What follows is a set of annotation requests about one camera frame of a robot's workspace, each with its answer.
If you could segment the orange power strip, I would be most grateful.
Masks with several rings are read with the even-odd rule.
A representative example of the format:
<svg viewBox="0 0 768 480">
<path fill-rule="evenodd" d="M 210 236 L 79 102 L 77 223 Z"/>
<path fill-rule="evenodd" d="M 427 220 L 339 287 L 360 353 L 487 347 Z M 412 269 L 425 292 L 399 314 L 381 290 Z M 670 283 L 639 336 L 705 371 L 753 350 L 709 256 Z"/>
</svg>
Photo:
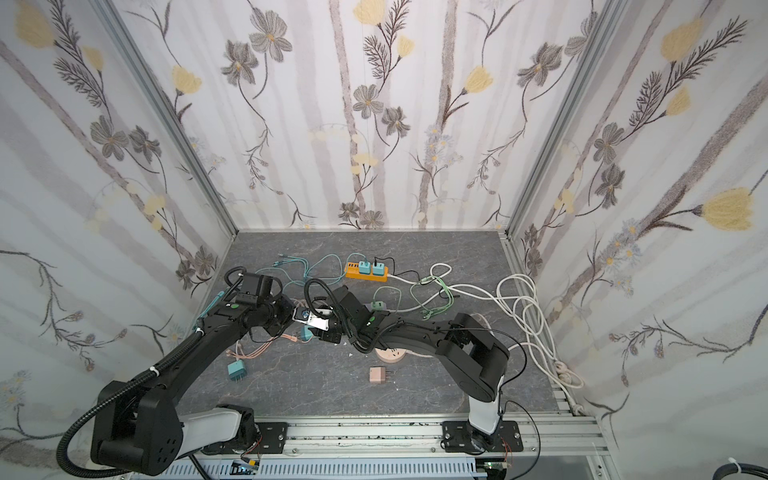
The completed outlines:
<svg viewBox="0 0 768 480">
<path fill-rule="evenodd" d="M 345 267 L 344 276 L 355 280 L 386 282 L 389 277 L 389 269 L 383 263 L 371 263 L 368 261 L 348 262 Z"/>
</svg>

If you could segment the pink round power strip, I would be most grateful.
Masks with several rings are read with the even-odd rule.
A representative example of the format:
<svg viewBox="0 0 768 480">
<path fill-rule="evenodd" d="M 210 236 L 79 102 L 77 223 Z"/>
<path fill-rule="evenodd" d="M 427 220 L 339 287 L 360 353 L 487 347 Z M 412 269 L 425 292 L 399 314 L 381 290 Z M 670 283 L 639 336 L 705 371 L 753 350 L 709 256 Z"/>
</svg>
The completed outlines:
<svg viewBox="0 0 768 480">
<path fill-rule="evenodd" d="M 402 361 L 407 353 L 403 349 L 375 349 L 377 358 L 386 364 L 395 364 Z"/>
</svg>

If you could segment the pink charger plug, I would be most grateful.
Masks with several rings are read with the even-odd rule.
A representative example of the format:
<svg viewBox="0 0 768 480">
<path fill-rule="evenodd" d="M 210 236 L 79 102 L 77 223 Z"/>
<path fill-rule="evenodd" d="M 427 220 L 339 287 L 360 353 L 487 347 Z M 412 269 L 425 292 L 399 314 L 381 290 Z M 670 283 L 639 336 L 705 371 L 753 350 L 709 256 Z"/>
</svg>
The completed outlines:
<svg viewBox="0 0 768 480">
<path fill-rule="evenodd" d="M 374 366 L 369 369 L 369 382 L 381 385 L 391 380 L 391 372 L 384 366 Z"/>
</svg>

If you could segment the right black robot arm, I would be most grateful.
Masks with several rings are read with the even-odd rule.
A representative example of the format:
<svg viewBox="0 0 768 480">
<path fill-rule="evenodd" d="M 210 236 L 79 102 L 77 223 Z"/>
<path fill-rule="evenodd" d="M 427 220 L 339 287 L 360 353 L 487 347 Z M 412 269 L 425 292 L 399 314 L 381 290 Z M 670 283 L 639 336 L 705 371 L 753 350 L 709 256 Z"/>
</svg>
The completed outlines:
<svg viewBox="0 0 768 480">
<path fill-rule="evenodd" d="M 308 325 L 318 339 L 335 344 L 347 339 L 362 354 L 408 350 L 437 359 L 470 399 L 471 431 L 486 438 L 497 432 L 510 352 L 491 329 L 465 313 L 448 321 L 426 321 L 371 310 L 349 288 L 331 290 L 318 279 L 304 293 L 306 305 L 296 308 L 294 319 Z"/>
</svg>

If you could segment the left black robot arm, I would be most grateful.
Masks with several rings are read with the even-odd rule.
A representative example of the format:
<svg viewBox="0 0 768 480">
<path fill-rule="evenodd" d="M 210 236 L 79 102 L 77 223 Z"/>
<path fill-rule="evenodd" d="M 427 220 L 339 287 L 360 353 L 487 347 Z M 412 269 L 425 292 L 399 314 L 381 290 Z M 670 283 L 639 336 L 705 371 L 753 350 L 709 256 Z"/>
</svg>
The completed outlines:
<svg viewBox="0 0 768 480">
<path fill-rule="evenodd" d="M 133 379 L 105 386 L 96 404 L 66 430 L 56 449 L 65 473 L 79 478 L 130 472 L 156 476 L 197 451 L 247 452 L 262 440 L 250 407 L 223 405 L 187 416 L 177 412 L 186 391 L 230 346 L 255 328 L 279 337 L 292 320 L 295 306 L 279 279 L 235 267 L 225 280 L 227 289 L 189 337 Z"/>
</svg>

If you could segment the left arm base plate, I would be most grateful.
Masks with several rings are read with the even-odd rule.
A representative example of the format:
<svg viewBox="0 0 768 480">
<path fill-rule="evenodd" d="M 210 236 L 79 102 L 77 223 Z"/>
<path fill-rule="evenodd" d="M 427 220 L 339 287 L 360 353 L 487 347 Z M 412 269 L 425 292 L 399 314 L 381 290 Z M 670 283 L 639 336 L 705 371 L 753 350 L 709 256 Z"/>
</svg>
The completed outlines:
<svg viewBox="0 0 768 480">
<path fill-rule="evenodd" d="M 287 422 L 256 422 L 247 436 L 244 456 L 282 454 L 288 439 Z"/>
</svg>

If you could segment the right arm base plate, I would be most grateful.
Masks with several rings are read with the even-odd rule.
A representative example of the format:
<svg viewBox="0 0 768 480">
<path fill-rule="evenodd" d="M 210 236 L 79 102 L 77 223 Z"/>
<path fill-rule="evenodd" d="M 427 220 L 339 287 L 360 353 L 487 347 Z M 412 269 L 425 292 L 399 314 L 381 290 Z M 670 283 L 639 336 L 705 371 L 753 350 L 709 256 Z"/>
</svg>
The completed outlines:
<svg viewBox="0 0 768 480">
<path fill-rule="evenodd" d="M 524 450 L 519 426 L 514 421 L 501 421 L 492 434 L 472 427 L 468 420 L 444 421 L 441 428 L 441 448 L 447 453 L 480 455 Z"/>
</svg>

